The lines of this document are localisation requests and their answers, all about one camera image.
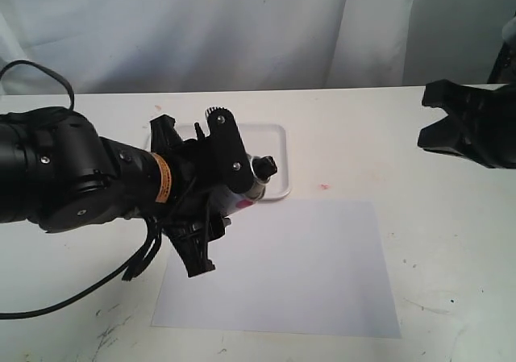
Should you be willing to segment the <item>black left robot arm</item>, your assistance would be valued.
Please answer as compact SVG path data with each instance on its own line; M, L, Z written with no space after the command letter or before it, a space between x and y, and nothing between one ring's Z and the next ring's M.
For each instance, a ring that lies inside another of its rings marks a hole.
M1 117L1 220L61 233L118 218L148 233L124 274L140 275L167 237L190 277L214 269L208 244L225 223L211 208L206 137L182 139L173 118L151 122L149 150L101 137L82 114L47 107Z

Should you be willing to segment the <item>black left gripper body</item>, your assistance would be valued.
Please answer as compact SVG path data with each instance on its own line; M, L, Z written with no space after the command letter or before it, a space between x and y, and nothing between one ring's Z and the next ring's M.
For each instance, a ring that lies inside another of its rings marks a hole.
M167 159L173 175L168 228L181 233L225 231L226 220L214 200L215 190L223 184L215 146L214 138L203 132L190 139L182 139L176 131L167 133Z

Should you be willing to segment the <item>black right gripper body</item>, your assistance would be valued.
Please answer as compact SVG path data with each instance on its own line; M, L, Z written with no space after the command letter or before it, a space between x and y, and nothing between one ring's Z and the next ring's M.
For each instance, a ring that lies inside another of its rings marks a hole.
M472 160L490 169L515 169L515 84L475 88Z

